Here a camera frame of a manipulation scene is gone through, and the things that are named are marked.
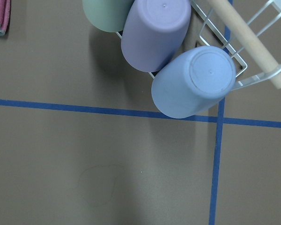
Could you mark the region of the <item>blue plastic cup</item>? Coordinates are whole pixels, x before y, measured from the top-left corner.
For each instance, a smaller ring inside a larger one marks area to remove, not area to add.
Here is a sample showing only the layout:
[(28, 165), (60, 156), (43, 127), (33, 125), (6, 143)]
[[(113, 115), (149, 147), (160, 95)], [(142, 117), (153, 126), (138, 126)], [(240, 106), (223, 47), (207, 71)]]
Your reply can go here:
[(160, 112), (183, 119), (213, 107), (231, 91), (235, 80), (235, 64), (224, 50), (200, 46), (160, 70), (151, 95)]

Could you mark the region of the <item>green plastic cup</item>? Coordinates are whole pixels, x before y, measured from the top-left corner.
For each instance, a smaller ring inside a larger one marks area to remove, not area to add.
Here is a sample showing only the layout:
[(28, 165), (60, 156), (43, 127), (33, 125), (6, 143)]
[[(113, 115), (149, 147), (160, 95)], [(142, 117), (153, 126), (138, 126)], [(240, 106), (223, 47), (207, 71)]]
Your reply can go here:
[(82, 8), (86, 18), (96, 28), (105, 32), (124, 29), (133, 0), (83, 0)]

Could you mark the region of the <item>purple plastic cup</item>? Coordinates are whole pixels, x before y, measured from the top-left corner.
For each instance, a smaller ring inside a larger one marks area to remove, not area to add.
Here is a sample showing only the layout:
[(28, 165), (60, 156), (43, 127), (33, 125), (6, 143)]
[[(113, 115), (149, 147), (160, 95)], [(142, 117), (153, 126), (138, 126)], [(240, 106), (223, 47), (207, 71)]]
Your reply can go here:
[(136, 0), (125, 22), (121, 50), (142, 72), (161, 70), (181, 46), (191, 18), (188, 0)]

